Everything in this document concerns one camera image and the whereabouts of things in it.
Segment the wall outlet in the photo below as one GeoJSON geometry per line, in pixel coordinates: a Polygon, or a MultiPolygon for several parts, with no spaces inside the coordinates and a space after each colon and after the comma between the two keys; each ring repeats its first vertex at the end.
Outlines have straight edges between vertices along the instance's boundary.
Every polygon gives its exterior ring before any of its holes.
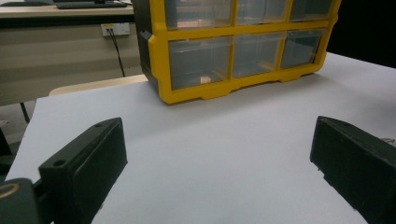
{"type": "Polygon", "coordinates": [[[113,30],[114,35],[129,35],[131,30],[129,23],[106,23],[101,24],[103,36],[110,36],[109,30],[113,30]]]}

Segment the screw hole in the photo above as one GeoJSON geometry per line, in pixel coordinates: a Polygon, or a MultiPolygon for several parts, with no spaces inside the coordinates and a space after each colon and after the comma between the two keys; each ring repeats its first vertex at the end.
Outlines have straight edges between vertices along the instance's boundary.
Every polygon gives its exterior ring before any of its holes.
{"type": "Polygon", "coordinates": [[[0,199],[17,192],[20,189],[19,184],[7,184],[0,187],[0,199]]]}
{"type": "Polygon", "coordinates": [[[62,166],[66,161],[56,161],[53,166],[62,166]]]}

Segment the black cable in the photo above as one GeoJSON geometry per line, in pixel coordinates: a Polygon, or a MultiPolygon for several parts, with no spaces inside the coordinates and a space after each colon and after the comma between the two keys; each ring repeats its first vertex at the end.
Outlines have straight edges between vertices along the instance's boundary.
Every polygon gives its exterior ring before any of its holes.
{"type": "Polygon", "coordinates": [[[114,47],[116,47],[117,54],[119,55],[119,64],[120,64],[120,68],[121,68],[121,71],[122,71],[122,75],[125,77],[125,72],[123,70],[122,60],[121,60],[120,51],[119,51],[119,45],[117,44],[116,36],[114,35],[114,32],[113,32],[112,29],[108,29],[107,31],[110,34],[111,39],[113,40],[114,47]]]}

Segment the black object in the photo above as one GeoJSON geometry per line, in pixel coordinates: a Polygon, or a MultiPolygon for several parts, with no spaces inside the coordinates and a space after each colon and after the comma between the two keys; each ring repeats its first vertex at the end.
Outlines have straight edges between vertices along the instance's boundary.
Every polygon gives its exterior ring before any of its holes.
{"type": "Polygon", "coordinates": [[[97,123],[38,169],[0,185],[0,223],[91,223],[127,163],[120,118],[97,123]]]}
{"type": "Polygon", "coordinates": [[[27,114],[26,107],[25,107],[24,103],[20,103],[20,105],[21,105],[21,109],[22,109],[22,113],[25,118],[25,121],[26,121],[26,123],[29,123],[30,119],[29,119],[29,115],[27,114]]]}
{"type": "Polygon", "coordinates": [[[157,78],[152,75],[151,62],[149,57],[149,40],[152,36],[150,1],[132,0],[134,5],[134,19],[137,33],[137,43],[139,45],[140,65],[143,74],[148,79],[150,85],[158,92],[157,78]]]}
{"type": "Polygon", "coordinates": [[[0,128],[0,156],[9,156],[9,155],[12,155],[11,149],[9,148],[7,139],[0,128]]]}
{"type": "Polygon", "coordinates": [[[396,68],[394,8],[388,0],[343,0],[327,51],[396,68]]]}
{"type": "Polygon", "coordinates": [[[349,123],[319,117],[310,160],[368,223],[396,223],[396,147],[349,123]]]}

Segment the floor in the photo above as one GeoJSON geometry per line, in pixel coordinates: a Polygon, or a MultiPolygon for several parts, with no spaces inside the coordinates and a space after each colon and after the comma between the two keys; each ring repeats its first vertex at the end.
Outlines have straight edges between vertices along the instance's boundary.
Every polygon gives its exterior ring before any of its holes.
{"type": "MultiPolygon", "coordinates": [[[[35,110],[35,101],[25,102],[29,118],[33,116],[35,110]]],[[[7,124],[1,127],[4,136],[13,153],[13,157],[0,157],[0,163],[12,163],[18,153],[21,140],[27,128],[27,122],[24,119],[20,105],[3,105],[0,106],[0,120],[6,120],[7,124]]],[[[0,183],[6,178],[6,174],[0,174],[0,183]]]]}

